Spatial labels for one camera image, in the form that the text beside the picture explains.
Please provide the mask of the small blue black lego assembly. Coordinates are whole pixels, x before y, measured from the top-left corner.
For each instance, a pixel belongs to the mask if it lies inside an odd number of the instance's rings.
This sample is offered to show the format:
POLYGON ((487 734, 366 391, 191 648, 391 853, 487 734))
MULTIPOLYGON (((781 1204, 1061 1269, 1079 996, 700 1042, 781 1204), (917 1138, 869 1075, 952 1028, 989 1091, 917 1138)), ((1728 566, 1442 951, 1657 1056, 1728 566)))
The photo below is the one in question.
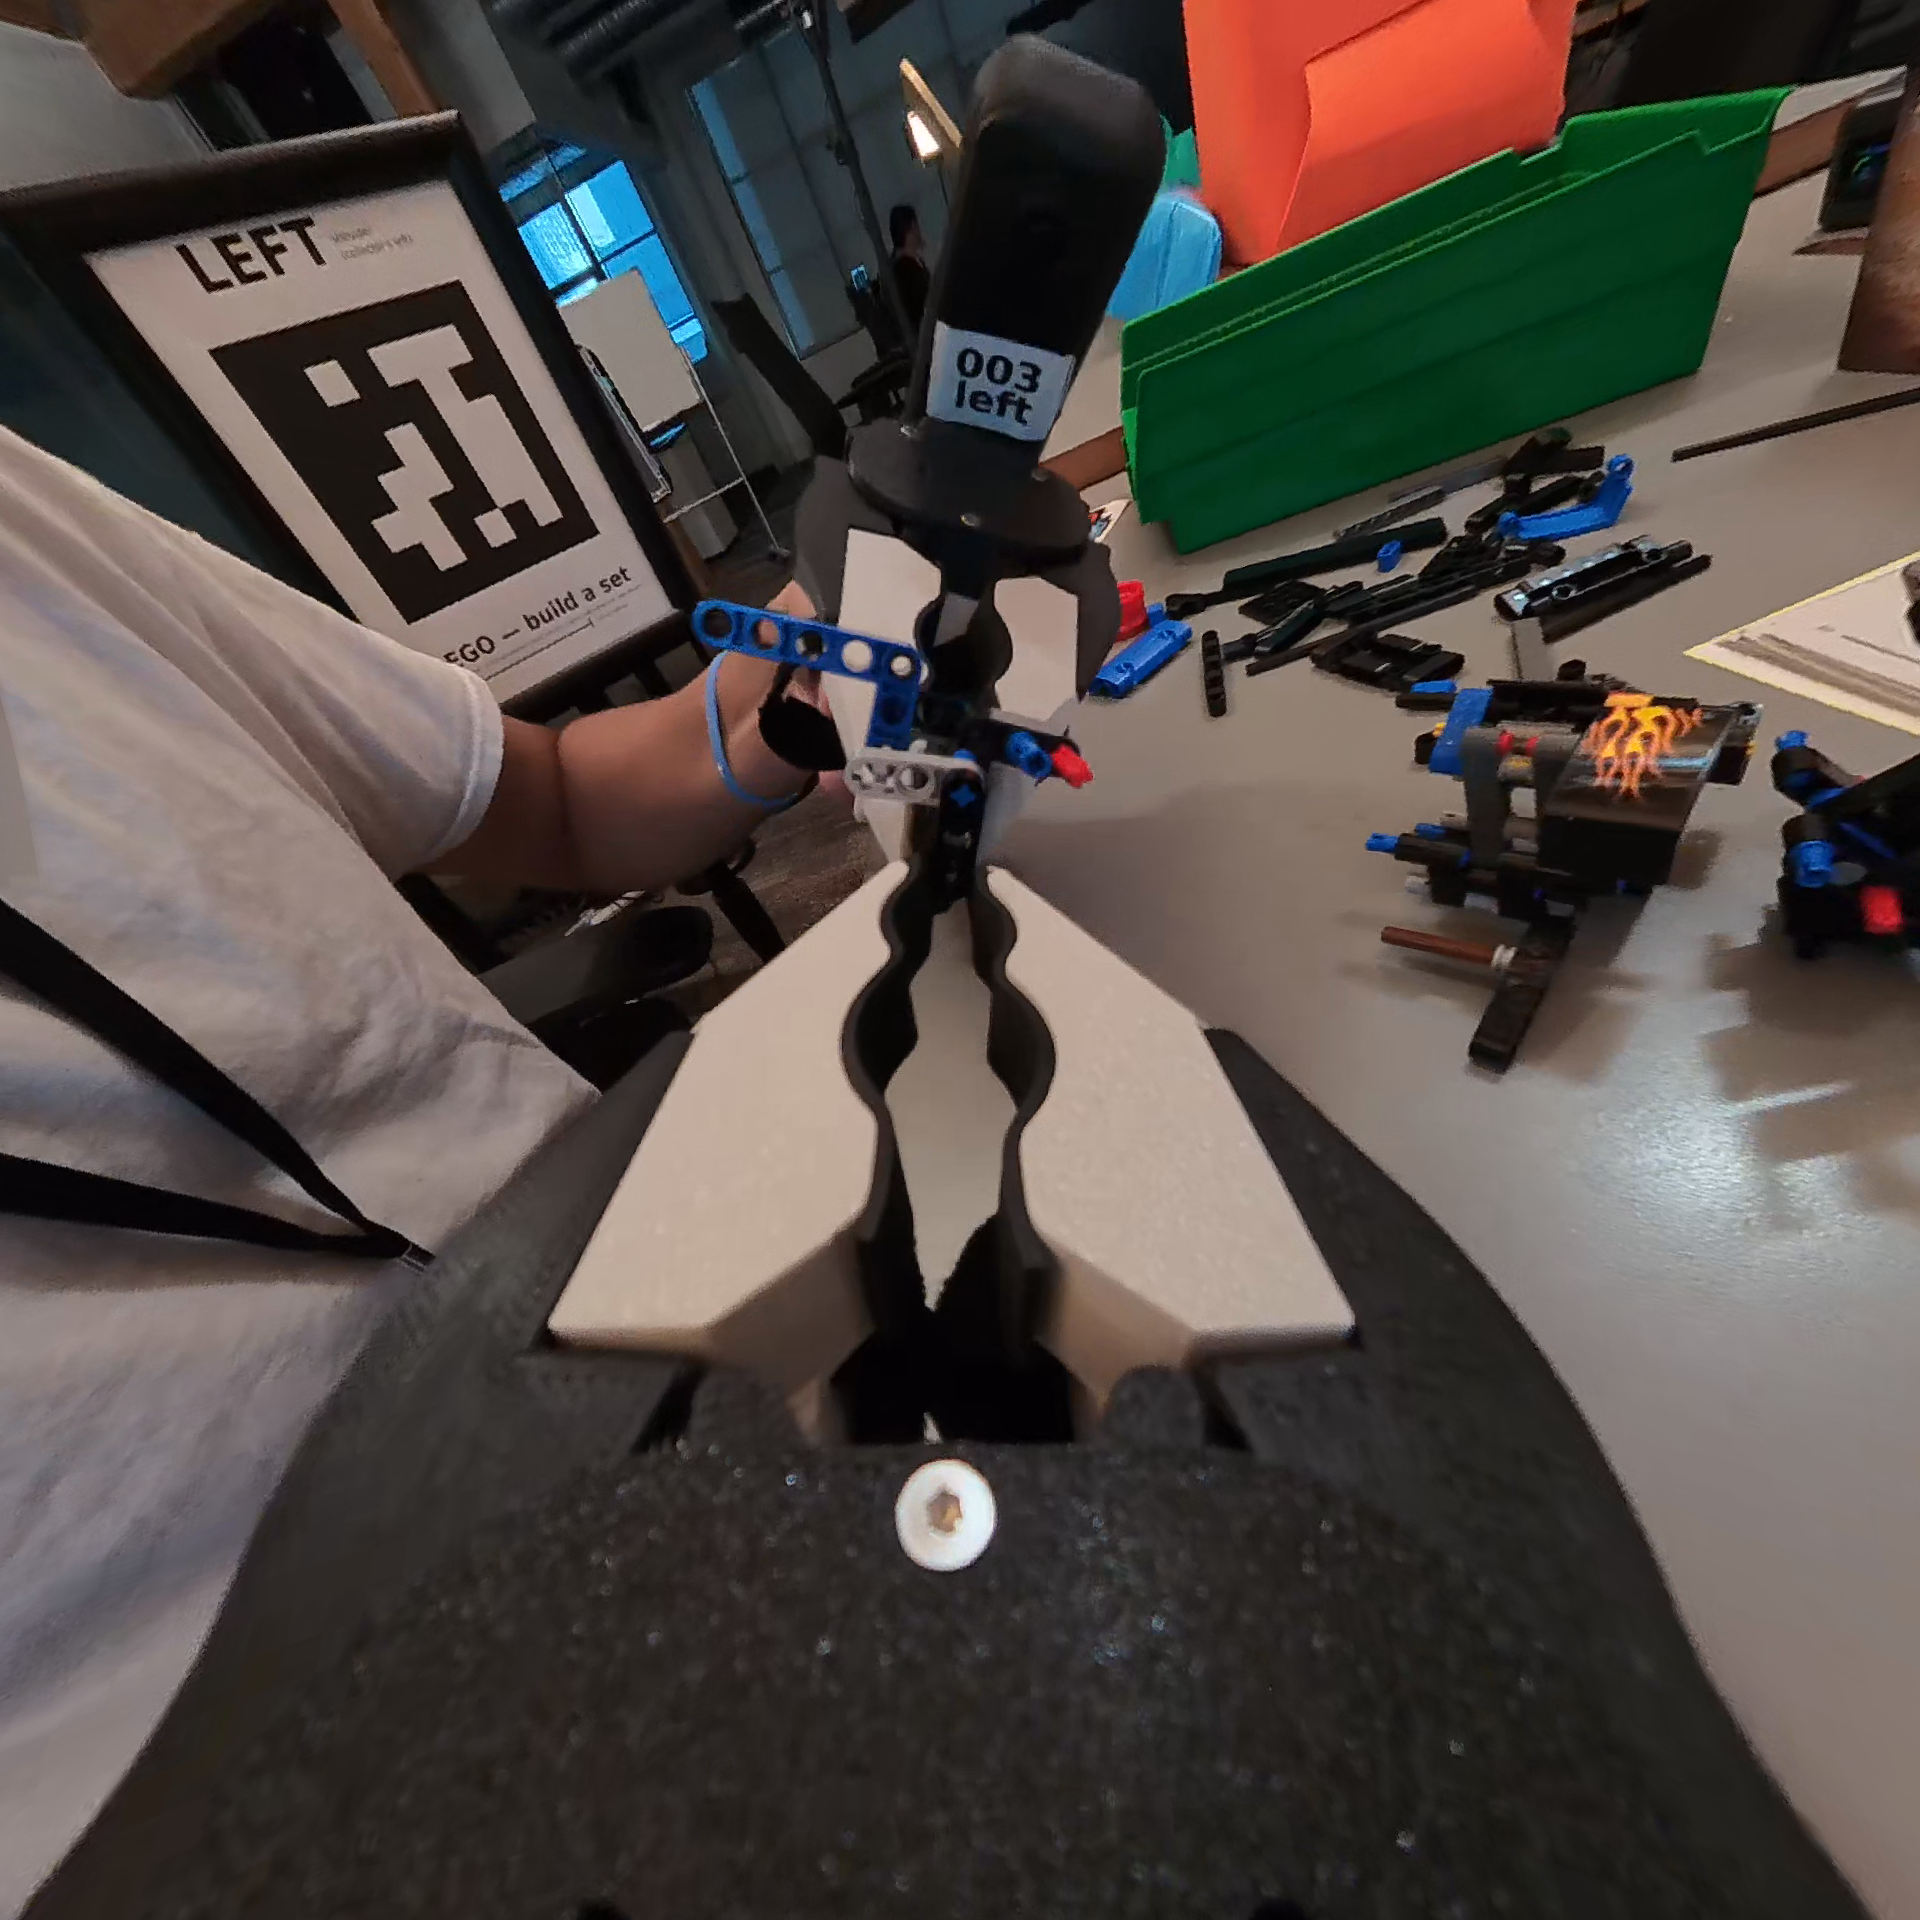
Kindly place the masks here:
POLYGON ((701 600, 689 627, 701 645, 775 669, 756 730, 783 766, 918 815, 904 860, 934 909, 970 898, 997 796, 1094 776, 1069 734, 936 690, 909 643, 727 599, 701 600))

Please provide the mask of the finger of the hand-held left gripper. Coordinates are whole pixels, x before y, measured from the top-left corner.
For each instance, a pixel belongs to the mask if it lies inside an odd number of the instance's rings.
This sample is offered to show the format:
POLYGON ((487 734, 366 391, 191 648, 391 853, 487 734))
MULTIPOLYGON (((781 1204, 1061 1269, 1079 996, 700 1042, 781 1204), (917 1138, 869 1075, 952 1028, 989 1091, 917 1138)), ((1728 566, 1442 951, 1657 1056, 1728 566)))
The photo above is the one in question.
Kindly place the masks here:
MULTIPOLYGON (((998 675, 992 708, 1009 714, 1028 731, 1072 731, 1084 702, 1073 686, 1077 594, 1046 580, 1001 580, 992 603, 1012 640, 1012 661, 998 675)), ((997 762, 989 767, 977 842, 983 863, 1001 856, 1001 843, 1036 789, 1036 779, 1009 764, 997 762)))
MULTIPOLYGON (((917 622, 934 606, 938 570, 896 534, 848 531, 842 584, 832 623, 918 652, 917 622)), ((887 861, 903 856, 904 804, 852 797, 852 813, 887 861)))

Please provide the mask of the thin black rod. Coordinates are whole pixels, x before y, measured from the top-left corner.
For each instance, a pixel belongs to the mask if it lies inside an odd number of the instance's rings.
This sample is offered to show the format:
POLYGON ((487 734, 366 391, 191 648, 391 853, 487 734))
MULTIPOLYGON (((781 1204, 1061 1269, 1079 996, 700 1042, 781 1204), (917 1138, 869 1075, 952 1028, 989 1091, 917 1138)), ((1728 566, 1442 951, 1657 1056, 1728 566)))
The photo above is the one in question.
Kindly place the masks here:
POLYGON ((1721 453, 1729 453, 1729 450, 1738 450, 1738 448, 1753 448, 1753 446, 1762 446, 1762 443, 1786 440, 1786 439, 1797 439, 1801 434, 1809 434, 1809 432, 1815 432, 1820 428, 1826 428, 1826 426, 1846 426, 1846 423, 1872 418, 1872 415, 1895 414, 1895 411, 1916 406, 1918 402, 1920 402, 1918 383, 1911 383, 1911 387, 1898 389, 1898 391, 1886 391, 1886 392, 1866 396, 1866 397, 1860 397, 1860 400, 1846 400, 1846 402, 1840 402, 1840 405, 1833 405, 1833 406, 1815 408, 1809 414, 1786 415, 1786 418, 1777 418, 1777 420, 1769 420, 1769 423, 1760 423, 1760 426, 1748 426, 1748 428, 1737 430, 1734 434, 1705 439, 1705 440, 1694 440, 1694 443, 1676 448, 1671 453, 1671 461, 1673 464, 1688 464, 1688 461, 1695 461, 1695 459, 1717 456, 1721 453))

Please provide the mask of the black lego chassis flame print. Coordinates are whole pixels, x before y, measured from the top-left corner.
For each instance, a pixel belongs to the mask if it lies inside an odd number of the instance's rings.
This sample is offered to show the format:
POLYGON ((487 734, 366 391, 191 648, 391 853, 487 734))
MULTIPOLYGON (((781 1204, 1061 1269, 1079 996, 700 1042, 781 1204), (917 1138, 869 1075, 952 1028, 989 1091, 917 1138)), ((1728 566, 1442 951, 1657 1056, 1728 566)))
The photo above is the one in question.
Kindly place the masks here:
POLYGON ((1738 783, 1760 730, 1756 704, 1594 678, 1428 678, 1397 699, 1425 714, 1412 757, 1458 789, 1460 808, 1365 846, 1424 879, 1445 907, 1481 907, 1514 926, 1472 944, 1384 928, 1383 944, 1488 973, 1472 1064, 1508 1069, 1597 901, 1645 898, 1673 863, 1701 794, 1738 783))

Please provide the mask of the blue rubber wristband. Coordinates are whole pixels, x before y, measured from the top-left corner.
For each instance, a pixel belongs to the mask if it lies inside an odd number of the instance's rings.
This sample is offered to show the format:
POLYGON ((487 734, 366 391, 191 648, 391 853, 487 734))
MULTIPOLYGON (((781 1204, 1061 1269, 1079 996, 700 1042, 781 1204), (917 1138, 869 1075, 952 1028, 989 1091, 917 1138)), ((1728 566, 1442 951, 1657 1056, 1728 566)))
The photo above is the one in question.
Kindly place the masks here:
POLYGON ((752 808, 754 813, 783 813, 800 804, 821 782, 816 770, 805 770, 794 762, 778 758, 775 773, 775 790, 760 794, 743 782, 733 766, 730 748, 756 740, 762 754, 775 750, 766 746, 759 725, 759 710, 766 702, 760 692, 746 707, 746 720, 728 723, 727 695, 740 692, 745 684, 733 666, 745 666, 738 655, 717 655, 704 672, 704 730, 711 757, 711 767, 733 804, 752 808))

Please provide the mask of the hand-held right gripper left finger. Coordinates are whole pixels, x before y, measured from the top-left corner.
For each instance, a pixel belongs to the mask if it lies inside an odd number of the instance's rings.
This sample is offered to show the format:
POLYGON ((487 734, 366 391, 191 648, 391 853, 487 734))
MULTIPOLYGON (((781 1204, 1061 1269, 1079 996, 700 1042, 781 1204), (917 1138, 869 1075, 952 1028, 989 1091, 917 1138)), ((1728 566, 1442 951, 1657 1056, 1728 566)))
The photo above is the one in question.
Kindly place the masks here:
POLYGON ((832 1375, 880 1323, 887 1093, 918 1042, 913 883, 888 861, 695 1023, 545 1317, 558 1346, 728 1370, 807 1440, 845 1434, 832 1375))

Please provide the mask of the white whiteboard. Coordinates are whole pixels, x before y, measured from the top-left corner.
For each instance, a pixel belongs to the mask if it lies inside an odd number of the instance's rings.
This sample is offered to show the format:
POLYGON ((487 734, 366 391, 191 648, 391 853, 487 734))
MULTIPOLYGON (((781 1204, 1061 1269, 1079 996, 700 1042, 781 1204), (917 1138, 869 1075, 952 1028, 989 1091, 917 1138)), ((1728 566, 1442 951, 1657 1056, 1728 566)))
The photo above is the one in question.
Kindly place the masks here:
POLYGON ((594 284, 560 304, 572 341, 591 352, 637 428, 657 428, 704 406, 704 391, 637 271, 594 284))

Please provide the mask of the framed marker sign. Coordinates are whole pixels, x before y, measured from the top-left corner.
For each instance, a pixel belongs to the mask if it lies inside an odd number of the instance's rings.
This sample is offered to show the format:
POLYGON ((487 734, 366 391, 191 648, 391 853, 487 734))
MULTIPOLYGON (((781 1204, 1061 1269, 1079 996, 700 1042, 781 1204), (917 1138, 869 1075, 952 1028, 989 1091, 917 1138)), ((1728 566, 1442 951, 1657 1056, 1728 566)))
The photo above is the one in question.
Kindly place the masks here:
POLYGON ((709 653, 456 111, 5 195, 5 238, 294 580, 518 716, 709 653))

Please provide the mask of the person's left hand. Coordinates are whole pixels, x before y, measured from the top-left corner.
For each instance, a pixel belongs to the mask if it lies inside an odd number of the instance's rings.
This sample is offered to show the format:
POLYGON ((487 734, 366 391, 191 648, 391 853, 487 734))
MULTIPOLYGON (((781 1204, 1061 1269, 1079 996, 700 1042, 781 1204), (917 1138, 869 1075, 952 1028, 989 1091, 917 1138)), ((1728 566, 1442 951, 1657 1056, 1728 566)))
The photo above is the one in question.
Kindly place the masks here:
POLYGON ((733 783, 743 794, 762 799, 770 812, 791 808, 816 794, 825 794, 830 804, 850 812, 852 796, 840 770, 816 770, 781 758, 767 746, 760 731, 760 708, 767 702, 786 702, 817 714, 823 718, 823 739, 836 750, 840 748, 825 676, 800 669, 789 682, 778 682, 778 672, 778 663, 740 653, 722 653, 711 669, 711 698, 727 742, 727 767, 733 783))

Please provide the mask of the black chair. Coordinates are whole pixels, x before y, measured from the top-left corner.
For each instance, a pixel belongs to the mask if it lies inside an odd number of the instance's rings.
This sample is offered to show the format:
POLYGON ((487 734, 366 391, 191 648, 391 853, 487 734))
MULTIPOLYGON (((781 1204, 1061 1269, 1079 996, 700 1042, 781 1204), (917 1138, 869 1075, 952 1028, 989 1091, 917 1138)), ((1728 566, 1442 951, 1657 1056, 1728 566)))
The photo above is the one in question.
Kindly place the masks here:
POLYGON ((712 923, 700 904, 621 902, 609 918, 508 955, 432 878, 404 875, 394 887, 505 1012, 596 1091, 688 1030, 665 992, 712 957, 712 923))

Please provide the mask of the black blue lego wheel assembly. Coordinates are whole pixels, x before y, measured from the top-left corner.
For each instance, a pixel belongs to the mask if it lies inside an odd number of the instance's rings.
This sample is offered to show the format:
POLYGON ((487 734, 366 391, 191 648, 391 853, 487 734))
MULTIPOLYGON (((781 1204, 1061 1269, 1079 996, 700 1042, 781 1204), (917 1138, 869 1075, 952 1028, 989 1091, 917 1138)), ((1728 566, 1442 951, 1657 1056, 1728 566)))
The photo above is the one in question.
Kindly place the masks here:
POLYGON ((1918 757, 1848 774, 1793 730, 1776 735, 1769 779, 1792 806, 1776 887, 1792 954, 1918 954, 1918 757))

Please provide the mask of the pile of loose lego pieces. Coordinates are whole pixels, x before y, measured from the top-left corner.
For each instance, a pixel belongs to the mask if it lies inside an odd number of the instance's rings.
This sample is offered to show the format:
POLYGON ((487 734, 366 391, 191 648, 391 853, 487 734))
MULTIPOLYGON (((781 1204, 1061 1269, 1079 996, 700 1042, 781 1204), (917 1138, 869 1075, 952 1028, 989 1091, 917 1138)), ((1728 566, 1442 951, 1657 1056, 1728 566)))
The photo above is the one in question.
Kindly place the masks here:
POLYGON ((1393 692, 1418 708, 1449 698, 1465 655, 1414 627, 1482 603, 1518 682, 1583 682, 1558 655, 1597 623, 1687 584, 1711 555, 1687 540, 1610 534, 1636 492, 1636 464, 1568 428, 1397 494, 1321 543, 1231 566, 1208 590, 1151 603, 1119 582, 1119 640, 1090 695, 1116 704, 1194 652, 1207 710, 1228 710, 1228 669, 1248 676, 1310 663, 1332 678, 1393 692))

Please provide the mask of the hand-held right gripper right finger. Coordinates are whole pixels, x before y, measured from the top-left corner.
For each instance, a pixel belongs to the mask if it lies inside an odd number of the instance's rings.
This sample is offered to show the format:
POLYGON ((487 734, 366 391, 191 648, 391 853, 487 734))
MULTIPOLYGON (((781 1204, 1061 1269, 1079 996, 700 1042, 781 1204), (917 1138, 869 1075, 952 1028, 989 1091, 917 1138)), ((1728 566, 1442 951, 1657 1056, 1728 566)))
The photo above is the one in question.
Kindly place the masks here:
POLYGON ((943 911, 943 1343, 1101 1407, 1356 1311, 1199 1020, 1004 868, 943 911))

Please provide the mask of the orange box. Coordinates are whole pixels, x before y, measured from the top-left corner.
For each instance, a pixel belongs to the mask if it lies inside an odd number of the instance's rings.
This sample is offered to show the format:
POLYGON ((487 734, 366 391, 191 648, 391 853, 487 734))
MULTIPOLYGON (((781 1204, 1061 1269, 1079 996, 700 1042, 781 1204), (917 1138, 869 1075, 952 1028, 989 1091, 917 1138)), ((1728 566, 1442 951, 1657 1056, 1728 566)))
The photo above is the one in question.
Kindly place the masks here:
POLYGON ((1186 2, 1199 199, 1253 267, 1551 142, 1573 2, 1186 2))

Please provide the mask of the small black device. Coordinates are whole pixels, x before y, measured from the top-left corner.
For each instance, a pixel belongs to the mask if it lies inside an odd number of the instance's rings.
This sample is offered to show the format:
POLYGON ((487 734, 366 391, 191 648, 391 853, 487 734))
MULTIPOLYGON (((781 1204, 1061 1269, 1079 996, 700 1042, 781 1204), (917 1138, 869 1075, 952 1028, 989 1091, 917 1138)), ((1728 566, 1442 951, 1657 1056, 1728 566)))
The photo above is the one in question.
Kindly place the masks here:
POLYGON ((1854 234, 1870 226, 1902 108, 1904 94, 1893 84, 1877 87, 1846 106, 1817 212, 1821 234, 1854 234))

